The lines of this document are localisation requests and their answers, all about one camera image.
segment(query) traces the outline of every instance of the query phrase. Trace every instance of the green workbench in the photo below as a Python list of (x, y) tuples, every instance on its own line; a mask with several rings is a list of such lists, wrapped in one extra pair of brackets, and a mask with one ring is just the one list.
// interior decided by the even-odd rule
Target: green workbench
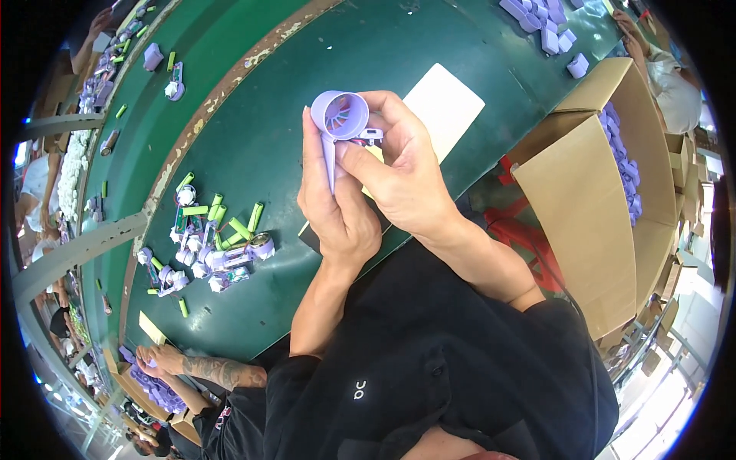
[[(541, 51), (538, 33), (523, 33), (508, 13), (495, 4), (479, 0), (426, 1), (421, 6), (419, 2), (402, 6), (393, 1), (353, 0), (298, 31), (247, 76), (205, 125), (173, 174), (144, 242), (161, 262), (182, 268), (174, 260), (176, 247), (169, 239), (176, 210), (172, 197), (174, 187), (192, 171), (197, 176), (193, 185), (202, 195), (199, 202), (208, 205), (214, 193), (222, 194), (228, 207), (226, 219), (236, 216), (247, 222), (253, 204), (265, 204), (258, 229), (274, 236), (276, 256), (254, 263), (250, 280), (221, 294), (211, 292), (206, 281), (194, 280), (187, 269), (193, 282), (178, 293), (188, 304), (187, 319), (182, 318), (175, 299), (148, 295), (150, 284), (146, 274), (142, 269), (137, 270), (130, 287), (125, 343), (129, 347), (149, 343), (138, 327), (139, 311), (189, 353), (246, 360), (288, 333), (293, 313), (320, 259), (297, 237), (305, 221), (296, 204), (302, 174), (302, 107), (330, 89), (388, 89), (404, 96), (434, 63), (442, 64), (486, 102), (486, 107), (442, 164), (450, 194), (457, 197), (574, 88), (577, 81), (569, 76), (565, 66), (577, 52), (585, 53), (592, 68), (620, 39), (602, 3), (590, 2), (584, 9), (568, 11), (567, 17), (578, 40), (569, 53), (554, 57), (547, 57)], [(159, 33), (163, 34), (165, 26)], [(148, 110), (141, 105), (142, 120), (130, 130), (135, 132), (127, 134), (131, 139), (124, 145), (136, 145), (140, 149), (147, 144), (142, 140), (148, 135), (156, 140), (152, 144), (154, 150), (168, 150), (191, 115), (190, 103), (202, 103), (202, 94), (232, 65), (230, 58), (242, 55), (250, 47), (248, 43), (238, 43), (238, 49), (229, 50), (235, 43), (227, 42), (236, 40), (234, 35), (247, 30), (244, 26), (236, 32), (210, 27), (200, 34), (191, 50), (180, 54), (185, 72), (188, 68), (198, 69), (217, 62), (211, 56), (212, 51), (206, 56), (194, 53), (200, 42), (218, 43), (218, 52), (221, 49), (230, 52), (227, 59), (223, 58), (227, 62), (218, 68), (208, 68), (211, 78), (202, 78), (202, 85), (208, 84), (206, 88), (191, 85), (190, 79), (185, 81), (187, 93), (175, 104), (179, 104), (176, 108), (182, 108), (182, 112), (188, 110), (187, 113), (170, 113), (173, 104), (167, 101), (151, 102)], [(165, 84), (160, 76), (152, 77), (149, 86), (156, 89), (150, 89), (151, 94), (158, 94)], [(170, 118), (162, 119), (164, 110)], [(160, 131), (151, 131), (149, 124)], [(125, 133), (121, 134), (118, 147)], [(147, 168), (153, 171), (136, 166), (134, 177), (116, 173), (120, 179), (108, 178), (114, 185), (111, 190), (123, 188), (126, 192), (125, 198), (115, 198), (124, 200), (125, 204), (113, 204), (108, 212), (110, 208), (120, 209), (116, 212), (123, 216), (140, 209), (152, 184), (149, 177), (155, 177), (158, 172), (153, 159), (142, 157), (137, 161), (141, 165), (148, 161), (151, 164)], [(162, 157), (158, 154), (156, 158), (160, 167)], [(113, 174), (115, 167), (124, 168), (123, 163), (128, 159), (115, 161), (118, 165), (110, 165), (100, 177)], [(146, 180), (138, 180), (139, 174), (145, 175)], [(406, 233), (389, 229), (379, 254), (367, 268), (407, 238)], [(110, 289), (122, 292), (130, 245), (115, 252), (91, 263), (89, 274), (104, 272), (110, 283), (118, 286)], [(85, 280), (85, 293), (89, 286), (90, 282)]]

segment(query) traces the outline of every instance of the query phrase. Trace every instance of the cardboard box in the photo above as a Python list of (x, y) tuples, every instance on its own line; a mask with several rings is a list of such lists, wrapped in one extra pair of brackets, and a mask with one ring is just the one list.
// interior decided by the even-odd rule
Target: cardboard box
[[(591, 337), (626, 324), (645, 305), (677, 224), (665, 136), (629, 58), (600, 62), (508, 153), (513, 175), (549, 240)], [(618, 168), (598, 114), (611, 101), (639, 164), (643, 215), (631, 228)]]
[(189, 439), (200, 447), (202, 446), (202, 440), (194, 428), (194, 413), (192, 411), (187, 409), (180, 414), (175, 414), (169, 423), (174, 427), (174, 430), (181, 433), (186, 439)]
[(166, 412), (162, 407), (149, 399), (149, 396), (143, 391), (143, 387), (130, 375), (130, 367), (130, 363), (118, 363), (114, 371), (112, 367), (110, 368), (110, 374), (128, 396), (149, 415), (159, 420), (168, 419), (171, 413)]
[(644, 372), (644, 375), (649, 377), (654, 373), (654, 370), (659, 366), (659, 362), (662, 360), (662, 358), (657, 355), (657, 352), (655, 349), (651, 349), (644, 355), (644, 364), (642, 364), (642, 372)]
[(684, 135), (665, 133), (667, 150), (670, 152), (672, 178), (677, 188), (685, 187), (687, 170), (691, 157), (695, 153), (695, 144)]

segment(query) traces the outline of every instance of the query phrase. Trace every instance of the person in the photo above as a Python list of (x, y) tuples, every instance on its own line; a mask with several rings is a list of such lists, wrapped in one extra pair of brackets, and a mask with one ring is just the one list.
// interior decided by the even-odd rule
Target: person
[[(302, 115), (297, 202), (323, 258), (289, 357), (269, 371), (264, 458), (594, 458), (618, 403), (582, 318), (546, 300), (525, 261), (459, 213), (401, 99), (360, 95), (368, 127), (385, 133), (386, 163), (337, 142), (334, 197), (319, 130)], [(381, 246), (363, 185), (414, 238), (351, 291)]]
[(613, 18), (623, 32), (624, 48), (649, 87), (662, 128), (684, 134), (698, 126), (703, 104), (695, 75), (671, 53), (649, 43), (624, 11), (615, 10)]
[(62, 356), (67, 356), (67, 350), (62, 344), (62, 339), (71, 339), (76, 351), (82, 350), (82, 344), (74, 333), (74, 324), (69, 316), (69, 307), (59, 307), (51, 317), (49, 323), (49, 336)]
[(15, 230), (21, 231), (24, 221), (37, 233), (53, 230), (50, 216), (58, 212), (61, 155), (49, 153), (33, 160), (23, 178), (21, 195), (15, 203)]
[[(266, 425), (266, 371), (263, 367), (226, 358), (185, 356), (171, 345), (140, 346), (135, 355), (138, 366), (147, 375), (166, 382), (195, 415), (194, 428), (202, 441), (203, 458), (263, 458)], [(214, 407), (177, 374), (209, 380), (230, 393), (219, 407)]]
[(135, 4), (135, 0), (87, 2), (65, 42), (71, 58), (71, 70), (74, 74), (79, 75), (84, 70), (92, 55), (92, 45), (99, 35), (105, 33), (110, 38), (115, 36), (116, 30)]

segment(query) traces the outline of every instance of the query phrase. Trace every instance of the peeling paint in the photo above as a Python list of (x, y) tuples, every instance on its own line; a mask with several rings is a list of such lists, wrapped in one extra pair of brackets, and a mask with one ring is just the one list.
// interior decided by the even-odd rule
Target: peeling paint
[(283, 34), (281, 34), (281, 38), (283, 38), (285, 40), (286, 38), (289, 37), (289, 35), (293, 34), (297, 30), (299, 30), (299, 26), (301, 26), (301, 25), (302, 25), (302, 23), (295, 22), (294, 25), (291, 26), (291, 29), (286, 30)]

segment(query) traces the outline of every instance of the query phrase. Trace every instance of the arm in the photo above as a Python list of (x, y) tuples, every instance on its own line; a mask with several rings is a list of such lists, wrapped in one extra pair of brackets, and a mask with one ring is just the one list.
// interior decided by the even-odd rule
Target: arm
[(266, 371), (263, 367), (241, 364), (226, 358), (182, 357), (184, 375), (204, 378), (230, 391), (241, 386), (266, 387)]
[(161, 380), (166, 382), (176, 394), (184, 401), (184, 404), (189, 408), (194, 415), (199, 415), (204, 408), (212, 407), (209, 400), (205, 399), (196, 389), (187, 385), (178, 378), (176, 375), (171, 375), (168, 372), (161, 375)]
[(291, 321), (290, 356), (319, 357), (325, 351), (332, 332), (342, 319), (347, 290), (357, 275), (322, 260)]
[(526, 262), (512, 248), (490, 238), (456, 210), (441, 222), (433, 236), (417, 240), (476, 291), (519, 311), (545, 299)]

